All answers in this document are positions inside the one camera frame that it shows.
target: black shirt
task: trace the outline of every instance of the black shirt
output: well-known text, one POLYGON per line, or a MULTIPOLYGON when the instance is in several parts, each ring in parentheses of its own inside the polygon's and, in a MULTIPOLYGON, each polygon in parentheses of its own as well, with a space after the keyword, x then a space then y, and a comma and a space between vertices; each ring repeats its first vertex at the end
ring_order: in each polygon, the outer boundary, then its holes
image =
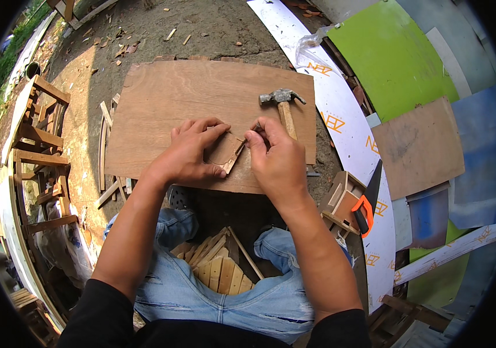
MULTIPOLYGON (((123 293, 90 279, 57 347, 290 347, 276 338, 201 320, 155 320, 134 333, 132 315, 133 305, 123 293)), ((364 311, 321 320, 307 347, 371 347, 364 311)))

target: claw hammer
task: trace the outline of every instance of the claw hammer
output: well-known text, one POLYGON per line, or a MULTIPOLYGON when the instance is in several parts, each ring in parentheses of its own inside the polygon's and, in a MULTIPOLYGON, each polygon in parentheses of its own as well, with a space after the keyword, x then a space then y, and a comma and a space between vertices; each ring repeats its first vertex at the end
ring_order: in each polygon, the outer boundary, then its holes
POLYGON ((258 101, 260 105, 267 103, 269 101, 277 102, 277 108, 279 109, 279 116, 281 116, 281 123, 285 126, 287 133, 294 140, 298 140, 296 136, 296 130, 294 129, 293 115, 290 113, 289 101, 297 98, 306 104, 306 101, 302 99, 296 92, 289 90, 288 88, 280 88, 270 94, 260 94, 258 101))

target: plastic bag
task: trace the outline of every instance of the plastic bag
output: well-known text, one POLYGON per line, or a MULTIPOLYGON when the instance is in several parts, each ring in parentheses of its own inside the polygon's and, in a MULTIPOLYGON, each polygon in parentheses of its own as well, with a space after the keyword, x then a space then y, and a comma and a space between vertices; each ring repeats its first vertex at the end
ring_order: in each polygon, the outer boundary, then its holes
POLYGON ((315 34, 306 35, 298 40, 295 51, 295 68, 307 67, 309 63, 313 65, 327 66, 333 69, 333 72, 346 79, 342 71, 334 64, 326 63, 314 54, 315 47, 321 45, 323 38, 327 36, 327 32, 332 28, 338 27, 337 25, 321 27, 315 34))
MULTIPOLYGON (((61 217, 59 201, 47 204, 48 219, 61 217)), ((39 210, 38 222, 45 221, 43 209, 39 210)), ((36 244, 47 262, 60 268, 78 289, 84 289, 93 268, 88 257, 87 246, 81 236, 78 224, 63 225, 51 230, 38 232, 36 244)))

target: black sleeve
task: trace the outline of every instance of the black sleeve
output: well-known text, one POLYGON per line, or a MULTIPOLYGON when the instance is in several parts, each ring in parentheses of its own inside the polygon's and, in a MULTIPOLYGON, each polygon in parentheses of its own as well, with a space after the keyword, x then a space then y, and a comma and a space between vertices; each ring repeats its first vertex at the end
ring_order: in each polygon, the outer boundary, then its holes
POLYGON ((368 325, 363 310, 348 310, 322 319, 312 330, 307 348, 371 348, 368 325))
POLYGON ((125 347, 134 334, 133 311, 132 303, 119 290, 90 279, 57 347, 125 347))

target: green board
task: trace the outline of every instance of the green board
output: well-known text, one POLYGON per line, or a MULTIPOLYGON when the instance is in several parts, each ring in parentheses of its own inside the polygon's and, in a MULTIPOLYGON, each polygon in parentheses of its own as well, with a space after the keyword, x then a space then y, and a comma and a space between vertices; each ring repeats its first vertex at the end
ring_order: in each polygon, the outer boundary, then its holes
MULTIPOLYGON (((467 231, 467 229, 458 229, 449 220, 445 243, 456 240, 467 231)), ((437 250, 437 248, 410 249, 410 261, 414 262, 434 250, 437 250)), ((406 298, 414 303, 427 304, 435 308, 441 308, 452 303, 460 289, 460 283, 466 272, 469 256, 469 253, 464 254, 412 279, 408 282, 406 298)))
POLYGON ((458 94, 441 58, 395 1, 380 1, 328 31, 382 122, 444 95, 458 94))

